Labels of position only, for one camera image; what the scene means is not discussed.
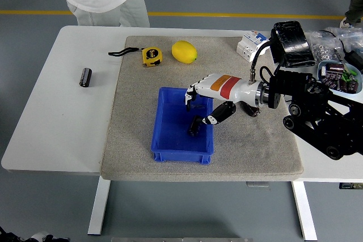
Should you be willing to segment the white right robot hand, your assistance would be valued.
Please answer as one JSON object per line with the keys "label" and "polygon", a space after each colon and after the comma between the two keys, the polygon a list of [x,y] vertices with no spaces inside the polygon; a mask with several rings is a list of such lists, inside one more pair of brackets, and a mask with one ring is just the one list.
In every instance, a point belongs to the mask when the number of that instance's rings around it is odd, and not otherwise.
{"label": "white right robot hand", "polygon": [[185,93],[187,111],[191,109],[191,101],[197,95],[222,100],[211,114],[206,117],[195,116],[191,128],[200,124],[215,125],[229,118],[236,111],[236,103],[240,102],[243,109],[252,117],[259,113],[259,99],[256,97],[259,83],[249,84],[241,78],[226,74],[210,74],[202,80],[190,85]]}

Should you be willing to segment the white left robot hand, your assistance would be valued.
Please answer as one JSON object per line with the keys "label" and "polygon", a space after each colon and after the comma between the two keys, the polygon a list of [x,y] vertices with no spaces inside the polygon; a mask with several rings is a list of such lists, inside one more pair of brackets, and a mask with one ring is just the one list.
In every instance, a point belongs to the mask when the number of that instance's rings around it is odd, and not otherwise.
{"label": "white left robot hand", "polygon": [[30,237],[30,241],[38,242],[70,242],[68,237],[55,237],[49,233],[36,233]]}

